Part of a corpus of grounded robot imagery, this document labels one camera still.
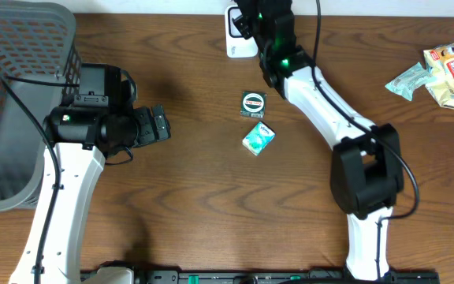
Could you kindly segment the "dark green round-logo box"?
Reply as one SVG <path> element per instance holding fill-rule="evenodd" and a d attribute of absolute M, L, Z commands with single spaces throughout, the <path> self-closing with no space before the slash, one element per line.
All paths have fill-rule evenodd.
<path fill-rule="evenodd" d="M 266 93 L 244 91 L 240 115 L 249 118 L 263 118 L 266 110 Z"/>

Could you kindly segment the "teal tissue pack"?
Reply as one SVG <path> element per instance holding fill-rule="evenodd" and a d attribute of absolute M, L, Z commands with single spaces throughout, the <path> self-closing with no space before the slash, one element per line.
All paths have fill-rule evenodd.
<path fill-rule="evenodd" d="M 263 122 L 256 126 L 243 138 L 242 145 L 255 156 L 258 156 L 275 137 L 275 132 Z"/>

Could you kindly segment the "teal wet wipes pack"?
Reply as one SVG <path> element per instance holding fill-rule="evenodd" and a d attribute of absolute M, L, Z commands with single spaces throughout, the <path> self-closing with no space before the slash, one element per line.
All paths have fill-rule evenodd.
<path fill-rule="evenodd" d="M 398 77 L 385 85 L 390 92 L 397 94 L 408 101 L 413 100 L 413 93 L 424 84 L 433 83 L 436 80 L 420 62 L 401 73 Z"/>

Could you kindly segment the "white blue-edged snack bag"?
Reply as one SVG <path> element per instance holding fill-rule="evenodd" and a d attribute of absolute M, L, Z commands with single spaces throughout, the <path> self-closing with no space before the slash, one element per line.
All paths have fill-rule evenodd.
<path fill-rule="evenodd" d="M 434 81 L 427 91 L 440 107 L 454 109 L 454 43 L 424 50 L 426 69 Z"/>

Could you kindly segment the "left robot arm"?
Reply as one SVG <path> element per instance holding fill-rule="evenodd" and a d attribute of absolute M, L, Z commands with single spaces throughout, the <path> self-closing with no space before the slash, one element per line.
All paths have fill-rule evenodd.
<path fill-rule="evenodd" d="M 84 63 L 77 93 L 38 123 L 46 146 L 39 201 L 11 283 L 81 283 L 80 253 L 92 195 L 107 159 L 171 137 L 162 105 L 135 108 L 136 82 Z"/>

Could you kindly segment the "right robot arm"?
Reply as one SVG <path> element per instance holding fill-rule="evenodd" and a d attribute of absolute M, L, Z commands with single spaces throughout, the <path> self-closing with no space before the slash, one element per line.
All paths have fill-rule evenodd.
<path fill-rule="evenodd" d="M 382 280 L 389 272 L 387 225 L 404 187 L 397 131 L 363 117 L 326 82 L 317 55 L 296 42 L 292 2 L 236 4 L 240 15 L 233 24 L 255 41 L 267 84 L 307 116 L 332 151 L 330 189 L 348 219 L 349 274 Z"/>

